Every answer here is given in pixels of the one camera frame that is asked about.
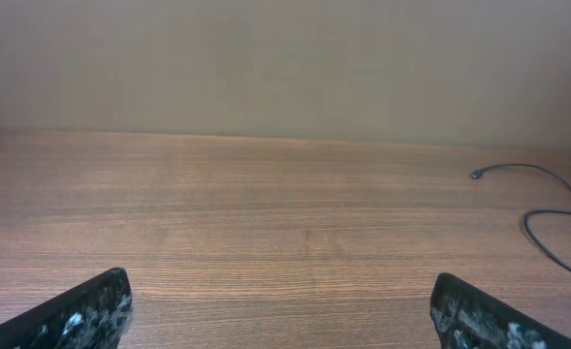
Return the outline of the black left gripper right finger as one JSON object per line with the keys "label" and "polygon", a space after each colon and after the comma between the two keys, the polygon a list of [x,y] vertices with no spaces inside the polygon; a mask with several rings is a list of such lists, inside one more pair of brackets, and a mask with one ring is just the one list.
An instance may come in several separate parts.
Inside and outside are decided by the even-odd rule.
{"label": "black left gripper right finger", "polygon": [[443,272],[430,297],[442,349],[571,349],[571,338]]}

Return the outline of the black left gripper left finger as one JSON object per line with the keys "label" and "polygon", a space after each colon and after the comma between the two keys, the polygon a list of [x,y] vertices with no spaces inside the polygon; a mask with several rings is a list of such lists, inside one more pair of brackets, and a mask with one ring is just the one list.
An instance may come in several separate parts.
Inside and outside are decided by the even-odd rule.
{"label": "black left gripper left finger", "polygon": [[112,268],[0,324],[0,349],[116,349],[132,300],[126,270]]}

